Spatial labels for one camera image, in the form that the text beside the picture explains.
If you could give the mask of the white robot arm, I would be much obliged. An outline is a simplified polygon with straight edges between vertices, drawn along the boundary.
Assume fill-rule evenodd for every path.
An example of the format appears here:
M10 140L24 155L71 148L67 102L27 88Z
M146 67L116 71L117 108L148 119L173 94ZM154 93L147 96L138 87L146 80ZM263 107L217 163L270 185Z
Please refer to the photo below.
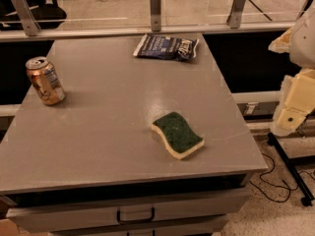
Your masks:
M296 131L315 109L315 8L310 7L268 49L288 53L291 63L301 70L285 76L281 85L280 103L271 124L271 132L285 137Z

